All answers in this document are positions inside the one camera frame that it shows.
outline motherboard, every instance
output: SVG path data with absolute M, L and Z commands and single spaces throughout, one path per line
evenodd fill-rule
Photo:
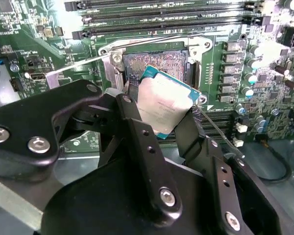
M 20 98 L 79 79 L 124 90 L 152 65 L 205 95 L 236 147 L 294 135 L 294 0 L 0 0 L 0 59 Z M 64 147 L 98 151 L 98 134 Z

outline white connector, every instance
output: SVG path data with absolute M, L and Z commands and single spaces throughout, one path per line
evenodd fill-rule
M 235 147 L 242 147 L 244 145 L 244 141 L 238 140 L 237 138 L 233 138 L 233 144 Z
M 236 123 L 236 129 L 240 133 L 245 133 L 247 132 L 248 126 L 242 125 L 240 123 Z

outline electrolytic capacitor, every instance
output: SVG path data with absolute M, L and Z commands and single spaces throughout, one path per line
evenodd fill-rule
M 250 84 L 254 84 L 257 82 L 258 78 L 256 75 L 253 75 L 251 72 L 245 75 L 244 79 Z
M 237 104 L 235 106 L 235 110 L 239 113 L 239 114 L 244 114 L 246 113 L 246 109 L 242 106 L 242 104 Z
M 251 46 L 249 52 L 255 55 L 256 57 L 262 56 L 264 54 L 263 48 L 260 48 L 257 45 Z
M 284 67 L 282 67 L 282 66 L 279 66 L 279 65 L 277 65 L 277 66 L 274 68 L 274 70 L 275 70 L 276 72 L 278 72 L 278 73 L 284 75 L 284 76 L 287 76 L 287 75 L 290 74 L 290 71 L 289 71 L 289 70 L 287 70 L 286 68 L 284 68 Z
M 247 66 L 251 67 L 253 70 L 257 70 L 261 67 L 261 62 L 256 59 L 250 59 L 247 62 Z
M 244 87 L 242 89 L 242 94 L 246 97 L 252 97 L 254 95 L 254 91 L 250 87 Z
M 256 122 L 258 123 L 259 126 L 264 126 L 266 124 L 266 120 L 261 115 L 256 118 Z
M 286 80 L 285 85 L 294 91 L 294 82 Z
M 284 7 L 294 11 L 294 0 L 286 0 L 284 2 Z
M 264 127 L 263 126 L 260 126 L 259 124 L 256 124 L 255 125 L 255 129 L 258 133 L 262 133 L 263 130 L 264 130 Z

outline black cable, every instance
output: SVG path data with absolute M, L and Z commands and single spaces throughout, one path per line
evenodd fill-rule
M 279 154 L 277 151 L 274 150 L 274 148 L 272 148 L 270 145 L 268 145 L 267 141 L 261 141 L 261 144 L 265 148 L 267 148 L 280 163 L 283 164 L 283 166 L 285 167 L 285 174 L 282 177 L 277 178 L 277 179 L 265 179 L 265 178 L 262 178 L 259 176 L 258 176 L 258 178 L 262 182 L 269 183 L 269 184 L 279 184 L 279 183 L 287 181 L 292 176 L 292 169 L 291 169 L 289 163 L 285 160 L 285 158 L 282 157 L 281 154 Z

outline screw hole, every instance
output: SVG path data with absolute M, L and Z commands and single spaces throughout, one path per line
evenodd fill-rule
M 221 170 L 222 170 L 224 173 L 227 173 L 227 170 L 224 169 L 223 167 L 221 167 Z
M 149 131 L 145 131 L 145 130 L 143 130 L 143 135 L 144 135 L 144 136 L 149 136 Z
M 155 153 L 156 152 L 156 150 L 154 150 L 153 147 L 151 147 L 151 146 L 149 146 L 147 148 L 147 150 L 148 150 L 149 153 Z
M 225 186 L 227 186 L 228 188 L 230 187 L 230 184 L 226 181 L 226 180 L 223 180 L 223 183 Z
M 105 55 L 107 53 L 107 51 L 105 49 L 100 51 L 101 55 Z

